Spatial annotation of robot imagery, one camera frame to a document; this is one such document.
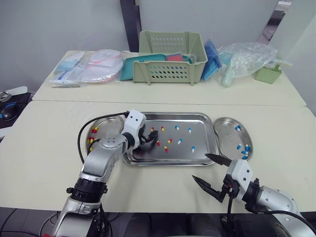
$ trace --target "green plastic basket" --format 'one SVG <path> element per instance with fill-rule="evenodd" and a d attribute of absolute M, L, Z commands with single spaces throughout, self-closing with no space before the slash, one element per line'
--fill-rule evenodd
<path fill-rule="evenodd" d="M 133 63 L 133 81 L 147 82 L 199 82 L 207 56 L 201 35 L 194 32 L 152 32 L 140 33 L 139 53 L 172 54 L 182 52 L 195 55 L 197 60 L 189 62 L 146 61 Z"/>

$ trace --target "pink item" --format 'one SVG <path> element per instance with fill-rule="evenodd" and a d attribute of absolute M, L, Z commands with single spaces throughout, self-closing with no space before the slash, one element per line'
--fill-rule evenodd
<path fill-rule="evenodd" d="M 167 61 L 178 61 L 178 62 L 183 62 L 183 57 L 181 53 L 177 54 L 172 54 L 167 56 Z"/>

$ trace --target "blue package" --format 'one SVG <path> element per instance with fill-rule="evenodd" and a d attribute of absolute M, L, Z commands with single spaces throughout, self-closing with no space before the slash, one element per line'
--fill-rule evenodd
<path fill-rule="evenodd" d="M 65 58 L 60 64 L 58 64 L 55 73 L 62 71 L 70 71 L 76 63 L 82 58 L 84 51 L 79 51 L 71 54 Z"/>
<path fill-rule="evenodd" d="M 212 41 L 206 42 L 204 48 L 208 60 L 205 63 L 201 79 L 207 80 L 222 67 L 222 64 Z"/>

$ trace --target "kidney-shaped tray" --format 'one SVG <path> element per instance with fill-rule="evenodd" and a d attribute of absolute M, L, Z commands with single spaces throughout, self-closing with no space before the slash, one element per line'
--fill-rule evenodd
<path fill-rule="evenodd" d="M 220 154 L 229 159 L 249 160 L 253 154 L 251 138 L 246 128 L 233 118 L 218 118 L 214 122 Z"/>

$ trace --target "teal tray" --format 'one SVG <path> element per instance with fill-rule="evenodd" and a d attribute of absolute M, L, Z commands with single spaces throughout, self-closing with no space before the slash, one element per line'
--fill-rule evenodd
<path fill-rule="evenodd" d="M 138 62 L 145 62 L 145 61 L 166 61 L 166 55 L 164 54 L 152 54 L 152 55 L 145 55 L 145 56 L 138 56 L 132 58 L 126 58 L 122 70 L 122 75 L 120 80 L 131 80 L 133 79 L 133 63 L 135 61 Z"/>

